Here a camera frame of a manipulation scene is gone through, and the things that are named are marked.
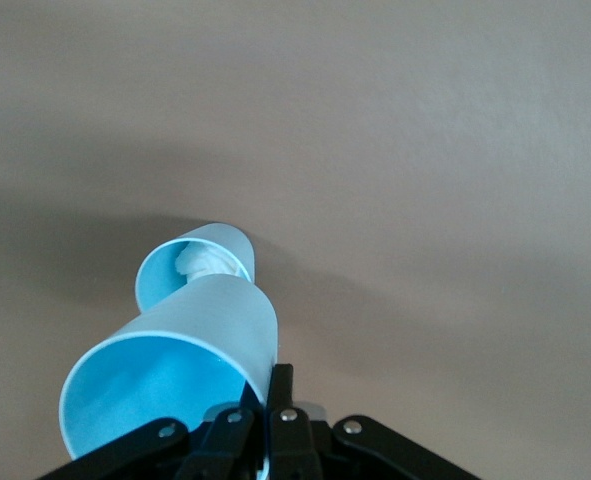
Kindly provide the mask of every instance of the white tissue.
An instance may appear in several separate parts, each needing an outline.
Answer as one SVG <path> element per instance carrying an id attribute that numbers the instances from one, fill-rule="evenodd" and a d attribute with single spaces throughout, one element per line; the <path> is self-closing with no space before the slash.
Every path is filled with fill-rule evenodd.
<path id="1" fill-rule="evenodd" d="M 188 242 L 175 260 L 175 269 L 186 283 L 214 273 L 240 276 L 240 266 L 225 250 L 202 242 Z"/>

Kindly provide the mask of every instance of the gray surface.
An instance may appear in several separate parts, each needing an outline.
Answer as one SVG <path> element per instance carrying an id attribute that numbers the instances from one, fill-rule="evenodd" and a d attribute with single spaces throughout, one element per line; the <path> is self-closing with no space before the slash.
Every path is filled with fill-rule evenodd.
<path id="1" fill-rule="evenodd" d="M 331 420 L 591 478 L 591 2 L 0 1 L 0 479 L 208 221 Z"/>

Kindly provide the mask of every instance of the black metal bracket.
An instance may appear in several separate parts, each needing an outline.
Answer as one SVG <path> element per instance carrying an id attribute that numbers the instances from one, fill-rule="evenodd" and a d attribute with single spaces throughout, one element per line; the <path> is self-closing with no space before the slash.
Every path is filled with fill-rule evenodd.
<path id="1" fill-rule="evenodd" d="M 271 480 L 479 480 L 369 417 L 311 421 L 292 393 L 293 366 L 275 365 L 265 408 L 246 385 L 192 432 L 158 419 L 38 480 L 247 480 L 265 455 Z"/>

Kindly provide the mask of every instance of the silver screw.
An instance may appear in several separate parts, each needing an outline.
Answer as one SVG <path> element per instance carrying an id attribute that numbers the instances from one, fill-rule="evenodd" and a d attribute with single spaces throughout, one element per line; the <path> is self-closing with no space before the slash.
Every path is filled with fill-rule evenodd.
<path id="1" fill-rule="evenodd" d="M 239 412 L 229 413 L 228 417 L 226 417 L 226 420 L 228 421 L 228 423 L 237 423 L 241 419 L 242 419 L 242 414 Z"/>
<path id="2" fill-rule="evenodd" d="M 297 412 L 292 408 L 287 408 L 286 410 L 282 410 L 282 413 L 279 414 L 279 418 L 282 419 L 282 422 L 292 422 L 297 418 Z"/>
<path id="3" fill-rule="evenodd" d="M 344 431 L 349 435 L 357 435 L 362 431 L 362 425 L 357 420 L 348 420 L 344 423 Z"/>
<path id="4" fill-rule="evenodd" d="M 175 433 L 175 424 L 171 423 L 170 425 L 166 425 L 164 428 L 162 428 L 157 434 L 159 435 L 159 438 L 166 438 L 166 437 L 170 437 L 174 433 Z"/>

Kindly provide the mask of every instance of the metal bolt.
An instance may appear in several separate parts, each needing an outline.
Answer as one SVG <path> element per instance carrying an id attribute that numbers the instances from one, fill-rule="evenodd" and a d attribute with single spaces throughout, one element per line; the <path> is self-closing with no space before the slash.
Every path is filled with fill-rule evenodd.
<path id="1" fill-rule="evenodd" d="M 297 412 L 292 408 L 287 408 L 286 410 L 282 410 L 282 413 L 279 414 L 279 418 L 282 419 L 282 422 L 292 422 L 297 418 Z"/>
<path id="2" fill-rule="evenodd" d="M 357 435 L 362 431 L 362 425 L 357 420 L 348 420 L 344 423 L 344 431 L 349 435 Z"/>
<path id="3" fill-rule="evenodd" d="M 170 437 L 174 433 L 175 433 L 175 424 L 171 423 L 170 425 L 166 425 L 164 428 L 162 428 L 157 434 L 159 435 L 159 438 L 166 438 L 166 437 Z"/>
<path id="4" fill-rule="evenodd" d="M 226 420 L 228 421 L 228 423 L 237 423 L 241 419 L 242 419 L 242 414 L 239 412 L 229 413 L 228 417 L 226 417 Z"/>

